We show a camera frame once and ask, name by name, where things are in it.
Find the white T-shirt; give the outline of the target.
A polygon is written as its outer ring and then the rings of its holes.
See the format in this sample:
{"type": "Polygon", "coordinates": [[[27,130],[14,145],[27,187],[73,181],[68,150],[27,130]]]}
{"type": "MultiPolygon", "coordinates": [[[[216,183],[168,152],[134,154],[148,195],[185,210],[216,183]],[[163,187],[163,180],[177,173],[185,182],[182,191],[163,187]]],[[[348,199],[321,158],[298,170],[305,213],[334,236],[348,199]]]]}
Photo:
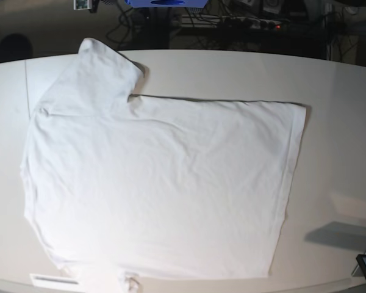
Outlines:
{"type": "Polygon", "coordinates": [[[37,103],[21,177],[46,254],[86,292],[266,278],[306,109],[133,95],[141,76],[86,38],[37,103]]]}

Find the black power strip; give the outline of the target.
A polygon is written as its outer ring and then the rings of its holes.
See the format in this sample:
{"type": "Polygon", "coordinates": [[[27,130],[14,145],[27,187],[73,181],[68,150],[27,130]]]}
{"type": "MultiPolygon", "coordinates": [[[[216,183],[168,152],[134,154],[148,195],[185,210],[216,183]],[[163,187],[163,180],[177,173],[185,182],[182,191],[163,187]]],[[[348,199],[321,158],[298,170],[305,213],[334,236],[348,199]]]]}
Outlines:
{"type": "Polygon", "coordinates": [[[280,31],[290,24],[289,20],[265,20],[259,18],[251,17],[227,17],[223,16],[221,18],[210,17],[205,18],[204,15],[195,15],[189,17],[184,15],[181,18],[181,26],[188,26],[194,28],[219,28],[222,25],[227,27],[241,27],[254,30],[262,31],[280,31]]]}

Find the blue plastic box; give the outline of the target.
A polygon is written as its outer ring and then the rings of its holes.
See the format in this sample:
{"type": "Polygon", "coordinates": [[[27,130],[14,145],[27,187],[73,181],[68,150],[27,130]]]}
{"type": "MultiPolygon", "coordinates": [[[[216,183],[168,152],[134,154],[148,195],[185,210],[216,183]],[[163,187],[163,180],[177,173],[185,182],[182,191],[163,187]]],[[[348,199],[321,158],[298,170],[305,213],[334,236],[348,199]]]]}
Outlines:
{"type": "Polygon", "coordinates": [[[151,7],[184,7],[204,8],[208,0],[126,0],[125,3],[133,8],[151,7]]]}

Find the white label strip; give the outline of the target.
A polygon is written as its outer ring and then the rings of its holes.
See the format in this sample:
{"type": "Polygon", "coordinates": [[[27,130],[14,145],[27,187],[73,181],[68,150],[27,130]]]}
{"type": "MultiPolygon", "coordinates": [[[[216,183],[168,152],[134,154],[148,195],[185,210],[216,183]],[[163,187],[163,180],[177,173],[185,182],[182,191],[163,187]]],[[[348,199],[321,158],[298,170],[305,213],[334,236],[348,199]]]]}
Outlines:
{"type": "Polygon", "coordinates": [[[72,278],[55,277],[36,273],[29,274],[31,282],[36,287],[55,288],[58,286],[78,286],[79,283],[72,278]]]}

